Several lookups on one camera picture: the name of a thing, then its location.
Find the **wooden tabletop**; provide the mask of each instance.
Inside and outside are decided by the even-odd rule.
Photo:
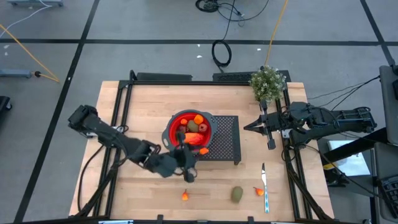
[[[96,108],[99,117],[107,123],[111,121],[117,87],[118,82],[103,82],[99,93]],[[288,83],[288,88],[291,101],[307,101],[303,83]],[[171,116],[187,109],[207,111],[213,115],[239,116],[242,161],[238,166],[227,161],[199,161],[198,176],[192,184],[178,176],[161,178],[158,174],[127,162],[119,168],[111,218],[154,220],[157,215],[163,214],[165,220],[245,221],[248,216],[253,216],[256,221],[294,221],[285,162],[280,157],[280,134],[273,134],[276,149],[268,150],[266,136],[243,130],[260,114],[259,103],[254,99],[250,86],[134,85],[126,135],[162,145],[161,134]],[[272,103],[268,112],[274,111],[276,107]],[[310,145],[317,146],[315,141]],[[99,147],[96,139],[88,141],[82,166]],[[98,186],[103,154],[104,150],[86,170],[82,205]],[[325,213],[333,217],[320,156],[310,148],[302,149],[301,155],[307,189]],[[257,196],[253,189],[263,188],[263,162],[266,165],[270,213],[264,212],[264,198]],[[235,186],[241,186],[244,190],[239,204],[230,200],[231,190]],[[190,196],[188,201],[181,200],[185,189]],[[298,189],[297,192],[301,217],[304,217],[301,194]],[[76,193],[77,188],[71,215],[77,213]],[[107,196],[108,193],[104,193],[103,199]]]

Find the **green plant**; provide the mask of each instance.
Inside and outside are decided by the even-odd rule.
[[[286,88],[286,77],[277,68],[265,66],[251,75],[249,80],[253,87],[257,101],[266,100],[270,103],[282,97],[282,91]]]

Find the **red bowl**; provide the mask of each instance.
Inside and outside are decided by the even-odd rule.
[[[207,125],[207,130],[203,134],[204,138],[199,146],[208,147],[210,145],[211,139],[213,138],[214,133],[217,130],[217,122],[213,115],[207,112],[201,112],[196,110],[185,110],[177,113],[172,116],[172,119],[169,121],[166,130],[163,132],[162,140],[164,142],[165,147],[168,150],[174,149],[175,146],[178,146],[178,141],[176,138],[176,133],[178,131],[178,127],[181,125],[181,120],[186,119],[187,121],[193,120],[196,115],[203,116],[203,122]]]

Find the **floor tile line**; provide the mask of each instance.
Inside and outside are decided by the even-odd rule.
[[[19,39],[25,44],[78,44],[78,39]],[[226,40],[228,44],[237,45],[268,45],[270,40]],[[86,39],[85,44],[212,44],[214,40],[179,39],[179,40],[123,40],[123,39]],[[12,39],[0,39],[0,43],[14,43]],[[273,45],[303,45],[303,46],[377,46],[379,41],[355,40],[274,40]],[[386,45],[398,45],[398,41],[385,42]]]
[[[93,19],[94,19],[94,16],[95,16],[95,12],[96,12],[96,10],[98,8],[99,2],[100,2],[100,0],[94,0],[94,3],[92,5],[92,7],[91,7],[90,14],[89,14],[89,16],[87,18],[85,28],[83,30],[83,33],[81,35],[81,38],[79,40],[79,43],[78,43],[78,46],[77,46],[77,49],[76,49],[76,52],[75,52],[75,56],[73,57],[72,64],[70,65],[70,68],[69,68],[69,71],[68,71],[68,75],[67,75],[67,77],[65,79],[65,82],[63,84],[60,97],[59,97],[57,105],[55,107],[54,114],[53,114],[53,116],[51,118],[51,122],[50,122],[49,128],[48,128],[48,130],[47,130],[47,132],[45,134],[44,141],[43,141],[42,147],[40,149],[39,155],[37,156],[37,160],[36,160],[35,166],[33,168],[32,174],[30,175],[30,178],[29,178],[27,187],[25,189],[24,195],[22,197],[21,203],[19,204],[19,208],[18,208],[18,211],[16,213],[16,216],[15,216],[15,219],[14,219],[14,223],[22,222],[24,217],[25,217],[26,210],[27,210],[27,208],[29,206],[30,199],[32,198],[32,194],[34,192],[37,180],[38,180],[39,175],[40,175],[40,171],[41,171],[41,169],[43,167],[43,163],[44,163],[45,157],[46,157],[47,152],[49,150],[52,136],[53,136],[53,134],[55,132],[55,128],[57,127],[57,123],[58,123],[59,117],[61,115],[63,104],[64,104],[64,102],[66,100],[66,97],[67,97],[67,94],[68,94],[68,90],[69,90],[70,84],[71,84],[72,79],[73,79],[73,75],[75,74],[75,70],[76,70],[77,64],[78,64],[79,59],[80,59],[81,51],[83,50],[83,46],[85,44],[85,40],[87,39],[88,31],[90,30],[90,27],[91,27],[91,24],[93,22]]]
[[[381,32],[376,24],[376,21],[373,18],[372,12],[371,12],[368,4],[366,3],[366,0],[361,0],[361,5],[365,11],[366,16],[368,17],[368,20],[371,24],[374,34],[376,35],[377,40],[379,41],[379,43],[381,45],[381,49],[383,51],[384,56],[386,57],[388,64],[389,65],[395,64],[394,59],[392,58],[391,53],[386,45],[386,42],[384,41],[384,38],[381,35]]]

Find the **orange carrot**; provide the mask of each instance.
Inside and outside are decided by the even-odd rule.
[[[195,118],[193,119],[193,121],[195,122],[195,124],[202,124],[203,122],[203,116],[198,114],[195,116]]]
[[[182,200],[188,200],[188,193],[187,190],[185,189],[184,193],[182,194]]]
[[[264,195],[264,190],[258,189],[256,187],[253,187],[253,188],[256,190],[256,193],[257,193],[258,196],[263,196]]]
[[[205,154],[208,154],[208,153],[209,153],[209,149],[208,148],[201,148],[199,150],[199,154],[201,154],[201,155],[205,155]]]

